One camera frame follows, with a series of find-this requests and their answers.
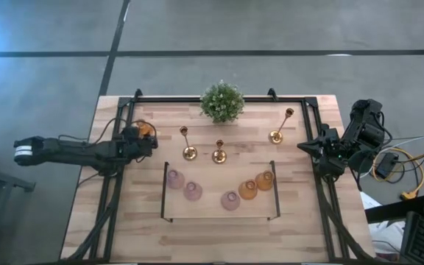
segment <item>white label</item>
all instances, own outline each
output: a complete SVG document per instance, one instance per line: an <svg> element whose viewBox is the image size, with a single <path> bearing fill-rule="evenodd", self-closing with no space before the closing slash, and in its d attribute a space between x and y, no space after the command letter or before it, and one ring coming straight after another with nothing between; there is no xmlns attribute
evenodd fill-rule
<svg viewBox="0 0 424 265"><path fill-rule="evenodd" d="M17 146L16 148L15 148L15 151L17 152L17 151L22 151L22 150L28 150L28 151L31 151L32 150L32 146Z"/></svg>
<svg viewBox="0 0 424 265"><path fill-rule="evenodd" d="M18 156L18 155L32 155L32 151L26 151L26 150L22 150L22 151L17 151L14 156Z"/></svg>

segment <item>concrete floor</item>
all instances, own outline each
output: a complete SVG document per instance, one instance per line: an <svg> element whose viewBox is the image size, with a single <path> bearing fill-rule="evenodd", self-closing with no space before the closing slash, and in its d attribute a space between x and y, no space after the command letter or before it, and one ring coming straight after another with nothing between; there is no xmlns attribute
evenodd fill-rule
<svg viewBox="0 0 424 265"><path fill-rule="evenodd" d="M109 51L122 0L0 1L0 52ZM424 1L132 0L119 50L424 49ZM0 264L55 261L80 168L19 167L13 141L89 133L106 57L0 58L0 170L37 182L16 191ZM424 135L424 56L117 58L108 95L200 94L219 80L246 94L336 94L349 122L357 99L380 101L394 137ZM404 146L424 152L424 140ZM364 178L381 203L414 187Z"/></svg>

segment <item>orange glass vase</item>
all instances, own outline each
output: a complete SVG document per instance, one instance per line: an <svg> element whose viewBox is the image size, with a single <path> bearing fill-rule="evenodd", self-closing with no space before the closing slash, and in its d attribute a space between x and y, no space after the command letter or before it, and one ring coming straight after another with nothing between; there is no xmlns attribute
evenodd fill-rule
<svg viewBox="0 0 424 265"><path fill-rule="evenodd" d="M265 172L258 174L255 181L260 190L268 191L274 184L274 174L271 171L266 170Z"/></svg>
<svg viewBox="0 0 424 265"><path fill-rule="evenodd" d="M238 194L242 199L254 199L258 194L258 185L254 180L247 180L238 187Z"/></svg>

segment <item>small bottle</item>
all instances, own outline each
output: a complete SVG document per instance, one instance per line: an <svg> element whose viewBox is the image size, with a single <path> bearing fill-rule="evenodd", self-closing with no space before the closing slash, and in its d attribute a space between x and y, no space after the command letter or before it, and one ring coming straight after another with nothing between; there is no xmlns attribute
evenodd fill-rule
<svg viewBox="0 0 424 265"><path fill-rule="evenodd" d="M274 184L273 180L274 180L274 174L269 170L266 170L265 172L258 174L255 178L258 188L262 191L267 191L271 189L272 185Z"/></svg>
<svg viewBox="0 0 424 265"><path fill-rule="evenodd" d="M234 211L240 206L240 196L235 191L227 191L220 198L222 206L227 211Z"/></svg>
<svg viewBox="0 0 424 265"><path fill-rule="evenodd" d="M242 199L254 199L258 194L258 187L254 180L247 180L240 184L238 193Z"/></svg>
<svg viewBox="0 0 424 265"><path fill-rule="evenodd" d="M179 189L184 185L184 176L175 169L171 169L166 173L166 184L169 188Z"/></svg>
<svg viewBox="0 0 424 265"><path fill-rule="evenodd" d="M192 202L197 201L202 196L202 187L195 182L188 182L183 189L184 197Z"/></svg>

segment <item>wooden table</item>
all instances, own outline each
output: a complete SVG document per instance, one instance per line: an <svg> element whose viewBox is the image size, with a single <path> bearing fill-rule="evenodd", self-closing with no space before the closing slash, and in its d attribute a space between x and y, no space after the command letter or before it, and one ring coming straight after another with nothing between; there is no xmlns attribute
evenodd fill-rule
<svg viewBox="0 0 424 265"><path fill-rule="evenodd" d="M335 96L317 96L323 123L344 127ZM99 137L116 115L118 96L101 96L91 130ZM282 144L273 145L267 135L292 107L282 133ZM159 148L151 158L126 166L113 239L111 262L299 262L326 261L325 239L311 169L310 157L296 145L307 141L301 106L294 103L246 103L244 113L233 123L212 124L201 116L197 103L137 103L134 119L145 119L158 130ZM317 131L311 113L314 134ZM197 148L196 160L182 157L184 138L180 126L188 126L189 143ZM102 140L111 138L113 125ZM225 142L228 159L222 165L211 160L215 141ZM275 161L281 217L175 219L160 218L165 161L177 168L240 174L253 178L257 170ZM83 168L80 181L95 171ZM77 189L61 258L80 245L94 225L102 178L95 177ZM336 190L345 226L370 255L372 242L359 191L350 174L342 175ZM336 253L336 230L332 229ZM99 247L104 248L105 231Z"/></svg>

